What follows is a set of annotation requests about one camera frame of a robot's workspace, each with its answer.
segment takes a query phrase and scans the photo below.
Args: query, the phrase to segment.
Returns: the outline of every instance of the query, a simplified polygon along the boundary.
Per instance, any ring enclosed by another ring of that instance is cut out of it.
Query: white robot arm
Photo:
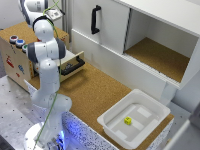
[[[47,109],[50,108],[57,96],[52,112],[40,135],[36,150],[49,150],[48,143],[56,139],[62,128],[62,113],[69,111],[72,102],[67,96],[56,94],[60,87],[59,70],[53,60],[62,59],[66,55],[64,42],[54,38],[53,22],[43,11],[48,8],[48,0],[18,0],[19,8],[29,27],[33,28],[35,35],[41,42],[28,44],[27,57],[40,66],[40,89],[36,91],[31,100],[33,104]]]

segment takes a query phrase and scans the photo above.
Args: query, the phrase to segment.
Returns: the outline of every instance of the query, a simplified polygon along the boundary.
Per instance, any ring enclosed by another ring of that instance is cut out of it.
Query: cabinet door
[[[92,10],[96,5],[96,28],[100,32],[91,33]],[[74,0],[73,29],[120,54],[124,42],[129,18],[129,8],[112,0]]]

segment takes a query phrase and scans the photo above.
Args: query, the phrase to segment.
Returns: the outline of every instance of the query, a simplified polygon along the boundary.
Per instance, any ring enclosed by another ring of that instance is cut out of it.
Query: black cabinet handle
[[[66,76],[66,75],[70,74],[71,72],[75,71],[76,69],[82,67],[85,64],[85,61],[83,61],[81,58],[79,58],[79,56],[76,57],[76,60],[79,63],[71,68],[61,70],[61,75]]]
[[[92,10],[92,24],[91,24],[91,31],[92,34],[98,33],[100,30],[96,28],[96,12],[101,10],[101,7],[96,5],[96,8]]]

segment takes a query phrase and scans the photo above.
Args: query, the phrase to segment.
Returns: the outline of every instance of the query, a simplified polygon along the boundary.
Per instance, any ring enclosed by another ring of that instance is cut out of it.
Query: cork surface
[[[39,77],[33,78],[29,83],[39,89]],[[97,118],[130,92],[128,87],[86,63],[83,70],[61,83],[58,93],[72,99],[72,113],[123,150],[105,134]],[[173,115],[169,115],[137,150],[145,150],[172,119]]]
[[[58,32],[58,37],[61,39],[68,34],[61,29],[55,27]],[[17,35],[19,39],[25,40],[26,44],[37,42],[37,37],[32,28],[29,28],[26,22],[19,23],[12,27],[6,28],[0,31],[0,37],[9,43],[10,36]]]
[[[143,39],[125,53],[178,82],[181,82],[190,60],[149,38]]]

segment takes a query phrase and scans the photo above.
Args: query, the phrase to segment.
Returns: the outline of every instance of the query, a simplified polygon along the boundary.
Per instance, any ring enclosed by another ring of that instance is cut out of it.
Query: yellow object
[[[130,117],[126,117],[125,119],[124,119],[124,123],[125,124],[127,124],[127,125],[130,125],[131,124],[131,118]]]

